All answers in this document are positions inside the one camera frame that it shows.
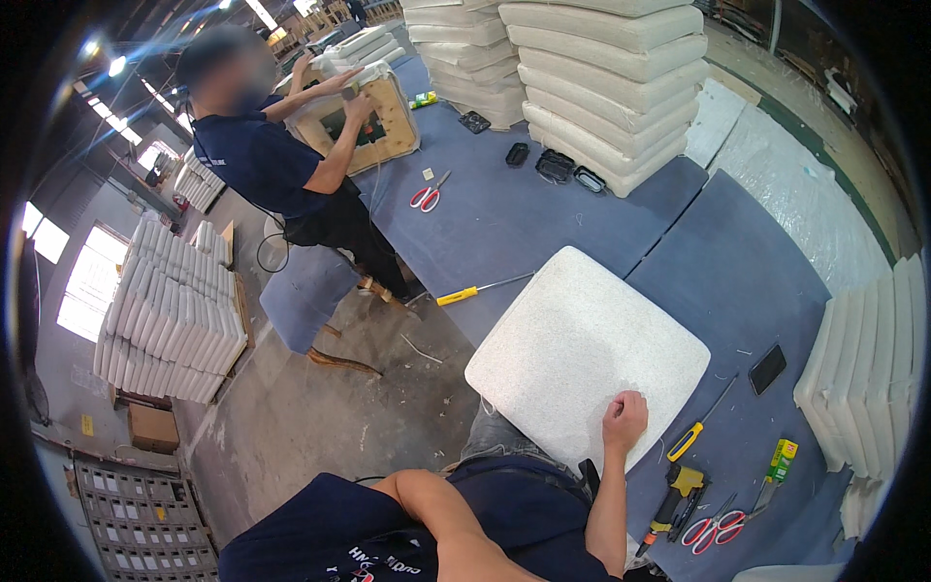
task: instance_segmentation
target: concrete floor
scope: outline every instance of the concrete floor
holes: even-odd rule
[[[394,27],[392,34],[413,53],[403,26]],[[912,247],[913,230],[905,232],[911,225],[902,222],[901,203],[856,133],[832,121],[834,113],[797,74],[780,69],[781,62],[729,34],[711,30],[708,36],[710,58],[752,77],[754,85],[785,100],[793,113],[818,128],[851,166],[849,174],[860,191],[871,195],[870,209],[890,241],[897,242],[897,250]],[[753,91],[743,86],[732,88]],[[264,219],[232,192],[210,210],[209,220],[218,231],[236,221],[234,267],[244,279],[257,345],[236,364],[235,376],[215,404],[176,401],[174,407],[182,438],[179,453],[221,548],[321,471],[356,479],[407,467],[448,465],[465,444],[479,401],[463,377],[474,349],[428,299],[413,307],[422,318],[418,321],[377,298],[351,293],[331,321],[343,337],[317,337],[317,349],[367,362],[383,371],[383,378],[321,368],[291,353],[259,306],[259,294],[271,277],[256,263]],[[193,234],[199,220],[192,212],[185,230]],[[260,256],[262,264],[277,265],[284,252],[265,245]],[[417,355],[401,339],[402,333],[443,363]]]

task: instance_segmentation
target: yellow screwdriver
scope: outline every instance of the yellow screwdriver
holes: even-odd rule
[[[497,287],[498,285],[505,285],[507,283],[512,283],[514,281],[518,281],[523,278],[532,277],[535,274],[536,274],[536,271],[531,271],[530,273],[527,273],[526,275],[519,275],[517,277],[512,277],[505,281],[498,281],[497,283],[492,283],[491,285],[485,285],[484,287],[467,287],[461,291],[457,291],[449,295],[443,295],[442,297],[438,297],[437,305],[439,305],[440,307],[443,307],[444,305],[454,304],[457,301],[462,301],[463,299],[472,297],[473,295],[478,295],[479,291],[482,291],[484,289],[490,289],[491,287]]]
[[[727,385],[718,399],[715,400],[714,406],[711,407],[711,410],[708,411],[708,414],[705,414],[705,418],[702,418],[696,422],[692,428],[689,428],[689,431],[685,433],[685,436],[679,439],[679,442],[677,442],[674,447],[669,449],[669,452],[666,453],[667,459],[670,461],[675,461],[681,457],[683,453],[688,451],[689,447],[692,446],[692,443],[695,442],[695,439],[698,438],[698,434],[705,429],[704,423],[708,420],[708,417],[711,416],[711,413],[714,412],[714,409],[718,408],[718,405],[721,404],[722,400],[724,400],[724,396],[727,395],[727,391],[730,390],[731,386],[734,385],[738,375],[740,375],[740,372],[734,374],[734,378],[731,379],[731,383]]]

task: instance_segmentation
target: red-handled scissors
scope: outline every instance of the red-handled scissors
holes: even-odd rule
[[[411,198],[411,208],[419,208],[421,212],[430,212],[439,204],[439,187],[450,177],[452,170],[447,170],[443,177],[439,179],[436,186],[424,188]]]
[[[739,509],[728,511],[736,497],[737,494],[731,495],[714,516],[693,523],[682,536],[682,545],[692,546],[692,553],[697,556],[710,548],[712,542],[726,544],[737,537],[740,530],[744,529],[744,518],[747,516]]]

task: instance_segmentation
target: blue padded worktable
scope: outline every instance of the blue padded worktable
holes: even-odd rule
[[[395,72],[409,97],[430,90],[419,57]],[[382,165],[373,219],[435,297],[539,269],[566,245],[625,277],[708,179],[695,162],[677,157],[627,198],[599,198],[572,178],[553,185],[537,175],[533,166],[543,148],[530,140],[526,124],[473,135],[446,103],[413,115],[421,150]],[[530,145],[520,169],[505,164],[515,142]],[[426,168],[436,175],[429,182]],[[452,175],[440,188],[437,207],[429,213],[412,209],[414,193],[448,169]],[[369,169],[354,178],[362,192],[371,192],[376,173]],[[362,200],[370,203],[367,195]],[[478,346],[525,284],[482,291],[444,309]]]
[[[694,556],[660,535],[651,556],[675,582],[729,581],[752,566],[849,557],[849,544],[837,555],[831,545],[841,528],[838,509],[851,473],[826,472],[815,436],[792,401],[830,294],[789,235],[718,170],[626,281],[711,351],[708,370],[663,441],[627,474],[630,534],[643,539],[666,495],[664,443],[668,450],[740,372],[704,432],[679,459],[712,482],[702,500],[709,507],[692,521],[712,515],[734,492],[732,508],[750,512],[780,438],[799,445],[789,476],[770,507],[734,541]],[[775,343],[788,365],[758,397],[748,371]],[[684,507],[682,502],[679,511]]]

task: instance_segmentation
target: black phone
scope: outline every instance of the black phone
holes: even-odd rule
[[[750,370],[750,385],[757,396],[766,391],[776,378],[786,369],[786,357],[782,347],[774,345],[760,361]]]

